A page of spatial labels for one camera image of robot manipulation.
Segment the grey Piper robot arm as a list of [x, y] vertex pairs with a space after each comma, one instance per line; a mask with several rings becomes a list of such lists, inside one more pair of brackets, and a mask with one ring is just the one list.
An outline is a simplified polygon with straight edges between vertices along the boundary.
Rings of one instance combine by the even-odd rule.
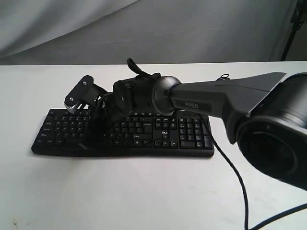
[[232, 80], [181, 83], [137, 76], [114, 83], [91, 118], [95, 133], [134, 111], [191, 111], [222, 119], [227, 138], [263, 174], [307, 187], [307, 75], [272, 72]]

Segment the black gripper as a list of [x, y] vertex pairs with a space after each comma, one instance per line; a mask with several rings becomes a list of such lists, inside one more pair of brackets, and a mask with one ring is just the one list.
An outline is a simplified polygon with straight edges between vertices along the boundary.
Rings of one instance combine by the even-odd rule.
[[103, 134], [135, 112], [154, 112], [153, 88], [160, 74], [118, 80], [101, 96], [90, 118], [90, 133]]

